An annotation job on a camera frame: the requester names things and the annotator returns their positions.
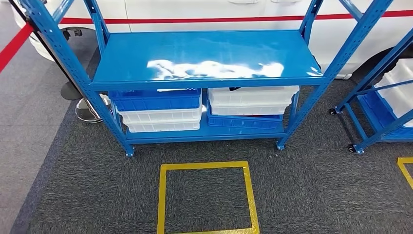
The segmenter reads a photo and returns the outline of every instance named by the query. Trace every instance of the shelving unit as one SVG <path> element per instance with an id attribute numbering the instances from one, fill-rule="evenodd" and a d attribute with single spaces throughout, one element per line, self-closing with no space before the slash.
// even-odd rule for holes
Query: shelving unit
<path id="1" fill-rule="evenodd" d="M 363 139 L 358 144 L 349 145 L 350 152 L 364 153 L 364 149 L 377 142 L 402 142 L 413 141 L 413 127 L 404 127 L 403 124 L 413 119 L 413 110 L 410 110 L 403 116 L 397 118 L 393 113 L 387 101 L 383 99 L 379 90 L 393 88 L 399 85 L 413 83 L 413 80 L 403 81 L 395 84 L 375 88 L 371 83 L 386 68 L 395 61 L 398 56 L 413 42 L 413 29 L 371 70 L 371 72 L 348 94 L 348 96 L 335 108 L 330 109 L 330 114 L 341 114 L 344 109 L 347 110 L 351 120 L 354 122 L 358 133 Z M 357 116 L 354 114 L 350 104 L 355 102 L 359 104 L 363 113 L 367 117 L 372 129 L 373 135 L 367 136 L 361 126 Z"/>
<path id="2" fill-rule="evenodd" d="M 96 1 L 84 0 L 96 27 L 101 53 L 96 74 L 90 80 L 57 26 L 73 0 L 63 0 L 53 16 L 41 1 L 20 0 L 28 17 L 54 48 L 59 60 L 123 146 L 127 156 L 133 155 L 133 144 L 203 140 L 279 138 L 276 146 L 284 149 L 288 139 L 392 2 L 374 0 L 362 14 L 349 0 L 339 1 L 358 23 L 323 74 L 308 49 L 312 24 L 322 0 L 311 1 L 297 30 L 153 33 L 109 33 Z M 253 70 L 255 75 L 168 76 L 150 66 L 160 60 L 173 64 L 198 65 L 213 61 L 239 65 Z M 311 85 L 314 89 L 299 110 L 299 94 L 294 95 L 288 126 L 282 132 L 211 127 L 207 125 L 203 113 L 201 129 L 197 131 L 124 133 L 119 116 L 108 112 L 99 96 L 101 91 L 112 90 L 286 85 Z"/>

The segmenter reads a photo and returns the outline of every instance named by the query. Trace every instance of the gray carpet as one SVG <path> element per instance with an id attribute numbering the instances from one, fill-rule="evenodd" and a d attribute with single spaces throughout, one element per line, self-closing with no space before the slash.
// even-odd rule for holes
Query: gray carpet
<path id="1" fill-rule="evenodd" d="M 413 191 L 396 159 L 412 156 L 413 145 L 348 152 L 359 138 L 346 115 L 328 109 L 353 85 L 334 81 L 282 152 L 273 139 L 260 139 L 139 145 L 126 158 L 104 124 L 84 124 L 70 111 L 47 184 L 12 232 L 156 233 L 161 164 L 247 160 L 263 234 L 411 233 Z M 251 225 L 237 168 L 170 171 L 166 202 L 166 233 Z"/>

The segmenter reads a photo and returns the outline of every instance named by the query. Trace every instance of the white car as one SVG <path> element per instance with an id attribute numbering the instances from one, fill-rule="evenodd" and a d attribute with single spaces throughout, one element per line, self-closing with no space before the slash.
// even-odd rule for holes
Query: white car
<path id="1" fill-rule="evenodd" d="M 54 12 L 61 0 L 42 0 Z M 97 0 L 110 32 L 298 29 L 311 0 Z M 364 12 L 373 0 L 353 0 Z M 20 27 L 25 24 L 15 13 Z M 413 0 L 394 0 L 341 70 L 347 78 L 374 55 L 395 46 L 413 27 Z M 310 38 L 310 50 L 323 71 L 356 24 L 338 0 L 325 0 Z M 75 0 L 59 27 L 94 29 L 83 0 Z M 36 50 L 52 60 L 30 37 Z"/>

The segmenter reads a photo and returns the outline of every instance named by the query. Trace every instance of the yellow tape square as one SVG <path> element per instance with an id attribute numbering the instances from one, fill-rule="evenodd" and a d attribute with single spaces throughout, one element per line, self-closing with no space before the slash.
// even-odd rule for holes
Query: yellow tape square
<path id="1" fill-rule="evenodd" d="M 409 171 L 407 171 L 407 168 L 404 165 L 405 163 L 413 163 L 413 157 L 399 157 L 397 159 L 397 164 L 399 165 L 401 172 L 403 173 L 407 182 L 410 184 L 410 187 L 413 189 L 413 179 L 412 176 L 409 174 Z"/>
<path id="2" fill-rule="evenodd" d="M 251 175 L 247 161 L 237 162 L 202 162 L 202 163 L 179 163 L 179 164 L 162 164 L 159 175 L 159 201 L 158 201 L 158 226 L 157 234 L 165 233 L 165 201 L 166 201 L 166 181 L 167 170 L 193 170 L 193 169 L 215 169 L 215 168 L 231 168 L 242 167 L 244 171 L 244 180 L 246 187 L 246 195 L 249 206 L 249 216 L 251 217 L 251 228 L 221 230 L 210 232 L 196 232 L 186 234 L 259 234 L 257 210 L 255 208 L 254 194 L 252 191 Z"/>

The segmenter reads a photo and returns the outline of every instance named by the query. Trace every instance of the storage bin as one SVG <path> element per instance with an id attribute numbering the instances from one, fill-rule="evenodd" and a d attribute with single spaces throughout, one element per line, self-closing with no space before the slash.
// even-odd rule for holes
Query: storage bin
<path id="1" fill-rule="evenodd" d="M 413 58 L 399 59 L 396 66 L 386 75 L 396 83 L 413 79 Z"/>
<path id="2" fill-rule="evenodd" d="M 274 132 L 283 132 L 282 115 L 270 116 L 217 116 L 211 113 L 211 106 L 207 102 L 208 125 L 218 127 L 272 129 Z"/>
<path id="3" fill-rule="evenodd" d="M 199 121 L 128 124 L 131 133 L 198 130 Z"/>
<path id="4" fill-rule="evenodd" d="M 279 104 L 288 106 L 298 90 L 299 86 L 242 87 L 234 91 L 229 88 L 210 88 L 208 95 L 212 107 Z"/>
<path id="5" fill-rule="evenodd" d="M 122 116 L 122 122 L 127 125 L 151 122 L 191 122 L 201 119 L 202 95 L 198 97 L 198 107 L 194 109 L 116 111 Z"/>
<path id="6" fill-rule="evenodd" d="M 383 79 L 375 85 L 382 87 L 413 79 L 413 59 L 400 59 L 396 67 L 385 73 Z M 413 83 L 379 90 L 379 95 L 384 98 L 396 117 L 401 117 L 413 109 Z M 405 127 L 413 127 L 413 120 L 404 124 Z"/>
<path id="7" fill-rule="evenodd" d="M 109 92 L 109 98 L 116 103 L 118 111 L 194 109 L 199 107 L 200 95 L 200 89 Z"/>
<path id="8" fill-rule="evenodd" d="M 362 98 L 375 115 L 375 119 L 370 118 L 369 121 L 376 131 L 379 131 L 397 119 L 390 105 L 377 91 L 368 92 L 363 95 Z M 401 126 L 391 132 L 390 135 L 413 136 L 413 127 Z"/>
<path id="9" fill-rule="evenodd" d="M 211 113 L 219 116 L 264 116 L 264 115 L 283 115 L 289 104 L 280 104 L 278 106 L 215 106 L 211 107 Z"/>
<path id="10" fill-rule="evenodd" d="M 208 96 L 213 115 L 282 115 L 299 89 L 299 86 L 242 87 L 234 91 L 211 88 Z"/>

